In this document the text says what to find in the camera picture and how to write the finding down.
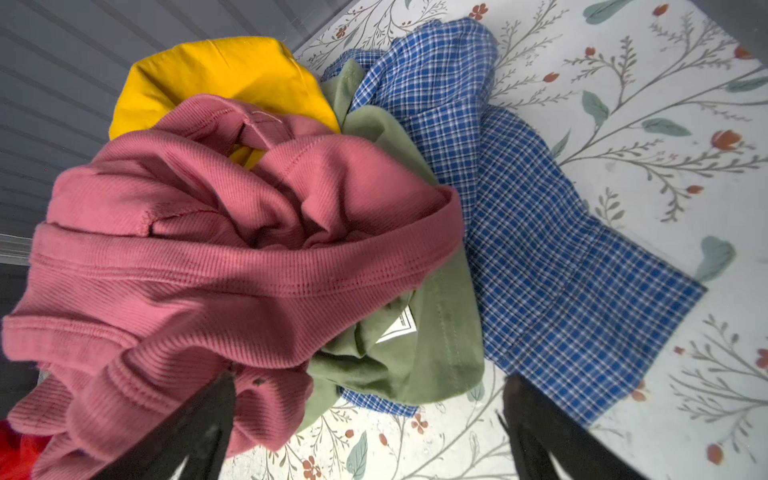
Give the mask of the red cloth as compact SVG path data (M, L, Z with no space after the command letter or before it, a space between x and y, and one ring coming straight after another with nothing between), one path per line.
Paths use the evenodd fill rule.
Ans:
M23 435L7 420L1 421L1 480L29 480L35 463L50 442L50 436Z

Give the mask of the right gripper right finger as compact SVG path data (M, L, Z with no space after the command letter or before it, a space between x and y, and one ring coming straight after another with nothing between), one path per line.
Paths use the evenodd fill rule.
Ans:
M521 479L558 479L556 465L571 479L643 477L519 373L506 378L499 420Z

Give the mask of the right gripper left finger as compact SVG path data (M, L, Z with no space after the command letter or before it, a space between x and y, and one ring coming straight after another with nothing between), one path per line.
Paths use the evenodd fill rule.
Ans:
M235 414L234 375L225 372L190 397L96 479L217 479Z

